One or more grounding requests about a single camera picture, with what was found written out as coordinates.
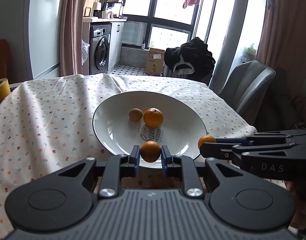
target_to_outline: black and white floor tile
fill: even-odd
[[[145,68],[130,67],[119,65],[116,69],[112,71],[111,74],[115,75],[134,75],[134,76],[147,76],[145,73]]]

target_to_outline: washing machine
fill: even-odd
[[[90,75],[108,73],[111,25],[90,27]]]

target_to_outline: gray chair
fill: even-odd
[[[242,63],[232,71],[219,96],[248,124],[254,125],[274,76],[275,71],[259,61]]]

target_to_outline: cardboard box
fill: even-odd
[[[147,75],[160,76],[164,67],[164,53],[165,50],[163,49],[149,48],[145,70]]]

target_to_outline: white tablecloth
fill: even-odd
[[[14,188],[88,156],[100,161],[110,157],[94,136],[93,113],[106,98],[134,90],[182,101],[216,138],[256,132],[205,84],[190,80],[98,74],[24,82],[0,105],[0,238],[12,230],[4,202]],[[162,179],[160,170],[143,168],[137,179],[123,179],[122,187],[166,188],[177,183]]]

